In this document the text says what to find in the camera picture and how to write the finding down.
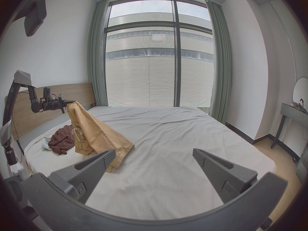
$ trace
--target mattress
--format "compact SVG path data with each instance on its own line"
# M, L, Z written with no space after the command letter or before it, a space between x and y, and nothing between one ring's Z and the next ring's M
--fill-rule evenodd
M94 107L98 119L135 146L119 169L105 173L86 205L115 216L165 220L206 212L222 205L213 186L192 156L199 148L258 172L275 173L274 162L254 146L198 108ZM32 173L52 171L86 159L69 149L57 155L41 147L67 121L25 148Z

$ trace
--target window frame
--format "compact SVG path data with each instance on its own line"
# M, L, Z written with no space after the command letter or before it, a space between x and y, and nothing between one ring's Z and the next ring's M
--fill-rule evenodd
M106 17L108 17L108 19L105 20L105 24L104 24L103 50L104 52L106 52L107 33L109 32L114 32L114 31L118 31L121 29L147 27L147 26L173 27L174 28L174 41L175 41L174 42L174 57L175 57L174 106L179 107L180 106L180 90L181 90L181 58L182 58L180 29L181 28L192 29L195 31L205 32L205 33L212 34L212 35L213 35L213 31L212 29L209 29L206 27L179 22L179 13L178 13L176 2L177 1L186 2L186 3L193 4L193 5L201 6L204 8L207 8L207 6L204 3L196 2L192 0L168 0L168 1L171 1L171 4L172 4L173 21L136 21L136 22L123 23L123 24L108 27L112 6L116 4L121 4L125 2L133 2L133 1L141 1L141 0L117 0L117 1L109 2L107 13L106 13ZM144 54L144 56L150 56L150 55L151 55L151 52L148 52L148 55ZM103 54L103 63L105 66L106 54ZM106 97L108 101L105 67L103 68L103 77L105 79L105 90L106 90Z

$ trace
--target drawstring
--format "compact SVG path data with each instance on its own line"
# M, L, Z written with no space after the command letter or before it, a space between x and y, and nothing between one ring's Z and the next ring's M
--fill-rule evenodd
M83 138L83 136L82 136L82 135L83 135L83 132L82 132L81 128L75 127L75 125L74 125L73 123L72 123L72 127L73 127L72 134L75 133L75 135L76 135L78 141L80 142L80 139L79 139L79 137L78 137L77 134L76 134L76 130L77 130L78 133L80 134L81 138L84 140L84 138Z

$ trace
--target black baseboard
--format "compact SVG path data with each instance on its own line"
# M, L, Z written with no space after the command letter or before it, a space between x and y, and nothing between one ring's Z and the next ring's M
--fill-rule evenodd
M230 123L226 122L226 126L231 129L233 132L237 133L239 136L241 136L244 140L246 140L248 143L250 144L255 144L258 143L266 138L269 138L270 140L274 140L275 136L271 135L270 133L259 138L259 139L252 139L251 137L249 137L247 134L243 133L241 130L237 129L235 126L231 125ZM282 141L277 140L277 143L282 149L284 149L292 158L295 159L296 162L298 162L298 160L300 159L300 157L294 152L292 151L292 149L290 147L288 147L286 144L284 144Z

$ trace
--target table leg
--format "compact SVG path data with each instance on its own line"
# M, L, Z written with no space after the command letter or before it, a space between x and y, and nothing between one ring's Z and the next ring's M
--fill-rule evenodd
M283 124L285 123L285 119L286 119L286 116L285 115L282 115L282 118L281 118L281 122L280 122L280 125L279 125L279 129L277 131L277 134L276 134L276 137L271 145L271 148L274 147L274 145L277 143L277 140L280 136L280 133L281 133L281 130L282 130L282 127L283 127Z

